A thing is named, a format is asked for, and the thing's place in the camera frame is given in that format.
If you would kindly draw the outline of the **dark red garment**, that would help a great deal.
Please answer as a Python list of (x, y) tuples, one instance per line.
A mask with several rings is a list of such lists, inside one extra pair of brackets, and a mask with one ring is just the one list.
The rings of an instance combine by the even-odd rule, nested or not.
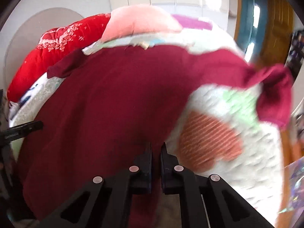
[(17, 172), (26, 204), (44, 219), (85, 182), (127, 168), (147, 143), (155, 156), (189, 96), (204, 84), (250, 88), (262, 84), (258, 117), (289, 120), (292, 76), (281, 64), (255, 70), (231, 51), (193, 55), (173, 45), (77, 50), (47, 70), (62, 84), (36, 120), (43, 129), (21, 146)]

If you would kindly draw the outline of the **quilted heart pattern bedspread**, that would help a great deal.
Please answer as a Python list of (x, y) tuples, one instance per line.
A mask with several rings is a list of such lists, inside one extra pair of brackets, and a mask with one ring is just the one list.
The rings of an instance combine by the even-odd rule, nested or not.
[[(149, 49), (157, 45), (178, 46), (193, 55), (225, 49), (244, 60), (244, 53), (227, 33), (196, 29), (179, 33), (144, 33), (106, 43), (96, 41), (80, 51), (89, 56), (104, 48), (139, 46)], [(36, 120), (38, 112), (62, 82), (60, 77), (48, 77), (46, 71), (33, 85), (29, 100), (10, 115), (10, 126)], [(178, 158), (180, 165), (196, 174), (219, 174), (275, 224), (282, 200), (279, 129), (283, 126), (258, 117), (256, 108), (261, 92), (262, 84), (246, 89), (202, 85), (189, 96), (173, 130), (162, 144), (166, 144), (167, 151)], [(23, 141), (13, 145), (17, 160)]]

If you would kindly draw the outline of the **grey rounded headboard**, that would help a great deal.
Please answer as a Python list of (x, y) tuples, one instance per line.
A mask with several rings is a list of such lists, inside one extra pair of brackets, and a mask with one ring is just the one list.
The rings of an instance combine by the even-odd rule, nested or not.
[(12, 37), (4, 57), (4, 84), (7, 88), (23, 60), (33, 50), (41, 36), (55, 27), (64, 27), (83, 19), (79, 13), (67, 8), (42, 10), (25, 21)]

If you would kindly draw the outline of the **red embroidered pillow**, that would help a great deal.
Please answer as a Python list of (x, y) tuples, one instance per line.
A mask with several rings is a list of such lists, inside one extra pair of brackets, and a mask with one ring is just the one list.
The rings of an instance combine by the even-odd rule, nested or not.
[(83, 49), (99, 40), (109, 20), (109, 13), (100, 13), (46, 31), (14, 75), (7, 89), (7, 99), (17, 102), (50, 66), (74, 50)]

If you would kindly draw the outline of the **salmon pink pillow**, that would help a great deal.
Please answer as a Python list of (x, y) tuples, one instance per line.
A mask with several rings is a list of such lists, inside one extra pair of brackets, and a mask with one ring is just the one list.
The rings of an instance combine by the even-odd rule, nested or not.
[(110, 20), (101, 37), (107, 42), (130, 35), (158, 32), (180, 32), (182, 26), (169, 13), (151, 5), (120, 7), (111, 12)]

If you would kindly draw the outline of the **purple pillow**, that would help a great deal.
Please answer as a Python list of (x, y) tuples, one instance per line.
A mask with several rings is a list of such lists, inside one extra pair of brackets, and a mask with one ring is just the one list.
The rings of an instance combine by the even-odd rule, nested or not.
[(200, 21), (197, 18), (180, 14), (173, 14), (172, 17), (175, 18), (183, 28), (212, 30), (212, 24)]

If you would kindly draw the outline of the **brown wooden door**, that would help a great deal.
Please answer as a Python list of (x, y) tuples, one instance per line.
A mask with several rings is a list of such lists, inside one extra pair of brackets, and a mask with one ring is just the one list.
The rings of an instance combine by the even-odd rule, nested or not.
[(266, 31), (260, 51), (264, 65), (285, 63), (293, 34), (293, 12), (287, 0), (268, 0)]

